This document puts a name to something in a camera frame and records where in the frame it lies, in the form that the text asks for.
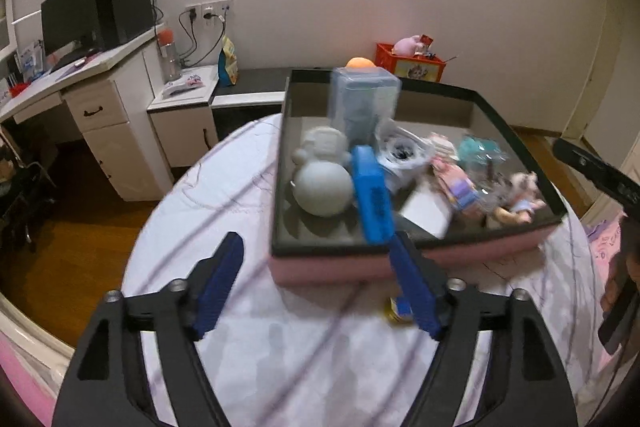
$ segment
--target orange ball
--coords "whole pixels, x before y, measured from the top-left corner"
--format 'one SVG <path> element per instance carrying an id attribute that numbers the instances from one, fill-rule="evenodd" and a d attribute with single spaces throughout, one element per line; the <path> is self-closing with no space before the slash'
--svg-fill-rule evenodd
<path id="1" fill-rule="evenodd" d="M 363 57 L 354 57 L 349 62 L 347 62 L 348 68 L 375 68 L 376 65 L 371 62 L 368 58 Z"/>

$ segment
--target clear plastic box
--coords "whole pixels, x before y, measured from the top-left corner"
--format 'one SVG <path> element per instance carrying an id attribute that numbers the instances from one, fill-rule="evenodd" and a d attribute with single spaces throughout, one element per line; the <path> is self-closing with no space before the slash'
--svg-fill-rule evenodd
<path id="1" fill-rule="evenodd" d="M 382 118 L 393 118 L 402 82 L 382 68 L 336 68 L 327 115 L 354 145 L 373 145 Z"/>

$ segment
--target wall socket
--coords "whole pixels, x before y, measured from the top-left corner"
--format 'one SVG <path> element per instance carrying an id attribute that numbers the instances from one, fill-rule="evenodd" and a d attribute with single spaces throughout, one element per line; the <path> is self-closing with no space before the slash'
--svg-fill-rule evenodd
<path id="1" fill-rule="evenodd" d="M 190 10 L 191 8 L 195 8 L 196 10 L 196 20 L 204 18 L 205 15 L 210 14 L 212 17 L 206 18 L 206 23 L 211 24 L 213 22 L 213 17 L 217 17 L 218 15 L 229 14 L 234 9 L 234 0 L 216 0 L 216 1 L 207 1 L 203 3 L 194 3 L 186 6 L 186 10 Z"/>

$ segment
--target red crate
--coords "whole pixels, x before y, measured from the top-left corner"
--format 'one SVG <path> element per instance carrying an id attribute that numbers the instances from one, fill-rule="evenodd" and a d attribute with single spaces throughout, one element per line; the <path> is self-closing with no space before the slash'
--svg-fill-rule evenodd
<path id="1" fill-rule="evenodd" d="M 446 62 L 438 57 L 425 58 L 421 55 L 399 57 L 391 52 L 393 44 L 376 44 L 375 63 L 381 68 L 401 78 L 414 78 L 428 82 L 439 82 Z"/>

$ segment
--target round table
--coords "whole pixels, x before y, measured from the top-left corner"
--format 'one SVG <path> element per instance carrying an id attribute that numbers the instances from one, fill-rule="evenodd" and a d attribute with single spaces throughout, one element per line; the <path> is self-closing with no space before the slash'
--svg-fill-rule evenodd
<path id="1" fill-rule="evenodd" d="M 204 156 L 156 207 L 131 253 L 126 296 L 159 290 L 210 257 L 228 231 L 244 238 L 244 264 L 218 326 L 197 344 L 226 416 L 242 426 L 401 424 L 436 342 L 382 316 L 394 282 L 281 288 L 267 265 L 280 115 L 249 123 Z M 545 318 L 574 393 L 597 371 L 602 284 L 572 210 L 534 251 L 450 271 L 482 291 L 529 291 Z M 472 418 L 490 333 L 478 349 L 458 422 Z M 175 418 L 152 333 L 145 363 L 160 419 Z"/>

